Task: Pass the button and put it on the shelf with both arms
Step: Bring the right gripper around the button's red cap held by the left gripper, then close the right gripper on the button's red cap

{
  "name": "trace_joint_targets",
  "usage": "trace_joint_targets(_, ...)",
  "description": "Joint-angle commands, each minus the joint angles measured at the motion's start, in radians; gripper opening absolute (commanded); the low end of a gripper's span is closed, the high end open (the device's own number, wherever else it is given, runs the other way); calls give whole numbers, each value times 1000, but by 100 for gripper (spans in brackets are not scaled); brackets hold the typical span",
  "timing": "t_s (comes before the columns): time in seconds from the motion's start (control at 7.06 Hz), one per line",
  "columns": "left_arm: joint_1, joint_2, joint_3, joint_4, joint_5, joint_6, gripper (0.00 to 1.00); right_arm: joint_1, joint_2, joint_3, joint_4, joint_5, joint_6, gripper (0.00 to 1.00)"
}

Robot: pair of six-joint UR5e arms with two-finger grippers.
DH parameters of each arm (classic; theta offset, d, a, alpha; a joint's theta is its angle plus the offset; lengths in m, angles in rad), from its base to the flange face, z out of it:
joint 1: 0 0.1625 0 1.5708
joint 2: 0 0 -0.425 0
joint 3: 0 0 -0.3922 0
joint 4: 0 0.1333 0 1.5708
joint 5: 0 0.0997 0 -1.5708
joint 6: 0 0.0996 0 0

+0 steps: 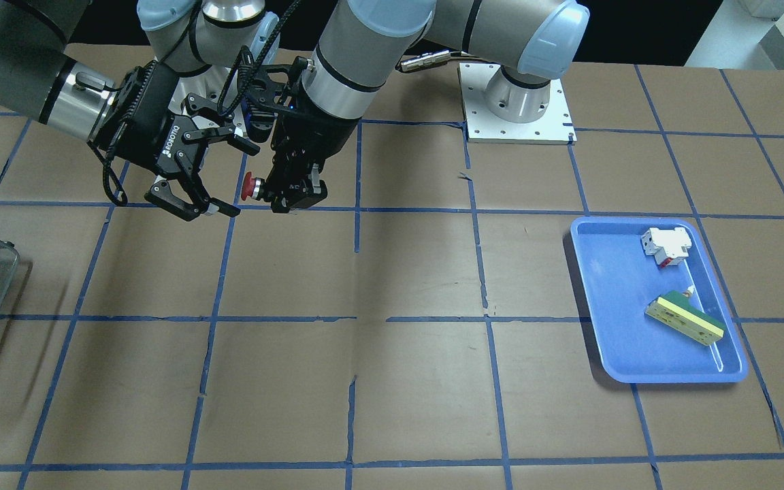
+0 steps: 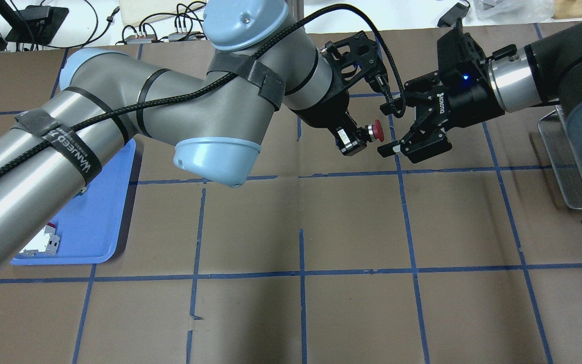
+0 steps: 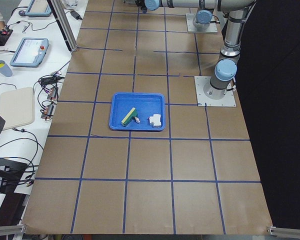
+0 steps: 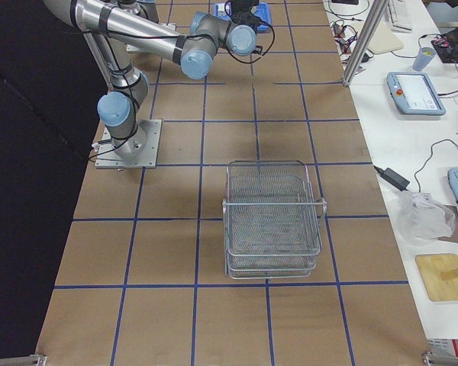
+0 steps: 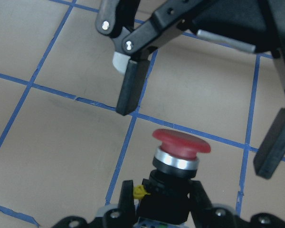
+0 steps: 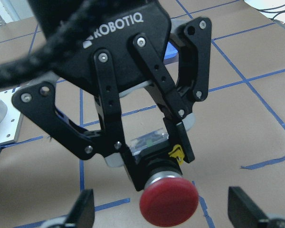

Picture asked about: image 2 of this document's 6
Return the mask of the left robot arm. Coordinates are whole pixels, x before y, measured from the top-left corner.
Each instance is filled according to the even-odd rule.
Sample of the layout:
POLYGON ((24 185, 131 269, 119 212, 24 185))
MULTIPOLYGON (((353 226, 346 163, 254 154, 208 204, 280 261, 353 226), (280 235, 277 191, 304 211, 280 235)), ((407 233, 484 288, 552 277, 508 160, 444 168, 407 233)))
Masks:
POLYGON ((210 1, 203 31, 215 54, 204 79, 121 52, 84 48, 67 58, 60 92, 15 117, 0 137, 0 267, 137 134, 172 145, 174 164, 243 185, 273 114, 286 106, 307 124, 353 136, 352 155, 373 141, 347 111, 349 86, 284 1, 210 1))

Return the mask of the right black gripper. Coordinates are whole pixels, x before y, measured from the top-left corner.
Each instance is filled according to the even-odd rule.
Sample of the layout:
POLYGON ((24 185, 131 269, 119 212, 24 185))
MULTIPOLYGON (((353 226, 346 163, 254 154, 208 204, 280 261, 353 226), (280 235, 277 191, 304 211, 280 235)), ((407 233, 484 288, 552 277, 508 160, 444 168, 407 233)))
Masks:
POLYGON ((392 107, 397 112, 403 107, 413 108, 414 122, 402 138, 377 148, 383 158, 403 154, 416 164, 445 154, 453 148, 446 131, 473 126, 504 114, 484 77, 476 80, 471 74, 463 74, 455 76, 451 82, 444 82, 440 73, 434 71, 407 81, 404 90, 405 99, 396 95, 379 110, 388 116, 393 114, 392 107))

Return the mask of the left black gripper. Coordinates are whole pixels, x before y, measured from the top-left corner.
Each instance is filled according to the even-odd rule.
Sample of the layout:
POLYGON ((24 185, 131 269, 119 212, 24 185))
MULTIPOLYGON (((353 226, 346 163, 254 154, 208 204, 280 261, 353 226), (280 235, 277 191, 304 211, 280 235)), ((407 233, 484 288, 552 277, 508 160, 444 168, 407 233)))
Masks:
POLYGON ((341 76, 333 76, 329 87, 312 79, 291 94, 291 110, 314 128, 325 128, 344 156, 353 156, 372 142, 372 124, 358 126, 348 112, 350 95, 341 76))

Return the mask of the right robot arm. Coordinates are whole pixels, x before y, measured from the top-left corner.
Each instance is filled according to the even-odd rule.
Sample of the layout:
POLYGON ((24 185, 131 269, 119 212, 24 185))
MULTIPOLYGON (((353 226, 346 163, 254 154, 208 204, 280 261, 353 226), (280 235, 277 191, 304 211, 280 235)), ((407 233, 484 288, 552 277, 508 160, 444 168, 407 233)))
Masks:
POLYGON ((485 55, 460 20, 437 41, 438 69, 404 85, 394 106, 414 108, 414 122, 382 157, 420 163, 451 150, 447 131, 525 108, 559 104, 566 135, 582 162, 582 22, 518 48, 485 55))

